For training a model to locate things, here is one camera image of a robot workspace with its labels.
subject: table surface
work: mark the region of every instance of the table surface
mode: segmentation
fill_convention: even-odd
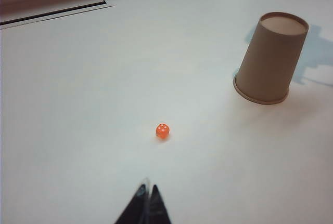
[[[2,223],[113,223],[146,177],[173,223],[333,223],[332,0],[110,2],[1,31]],[[233,76],[269,11],[311,29],[263,106]]]

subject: black object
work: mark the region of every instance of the black object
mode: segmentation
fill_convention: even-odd
[[[147,198],[146,186],[142,184],[115,224],[143,224]]]
[[[115,224],[171,224],[157,186],[154,185],[149,198],[142,184]]]
[[[149,224],[171,224],[162,196],[154,185],[149,202]]]

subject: upside-down cup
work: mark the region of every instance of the upside-down cup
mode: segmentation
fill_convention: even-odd
[[[284,101],[308,30],[309,25],[295,15],[263,15],[234,77],[237,92],[260,104]]]

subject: white surface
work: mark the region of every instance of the white surface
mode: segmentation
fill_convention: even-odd
[[[333,223],[331,0],[111,1],[1,31],[2,223],[113,223],[145,177],[173,223]],[[232,81],[269,11],[311,30],[262,106]]]

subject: paper cup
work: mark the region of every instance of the paper cup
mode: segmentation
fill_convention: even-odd
[[[309,25],[284,12],[263,15],[234,78],[244,98],[275,104],[286,99]]]

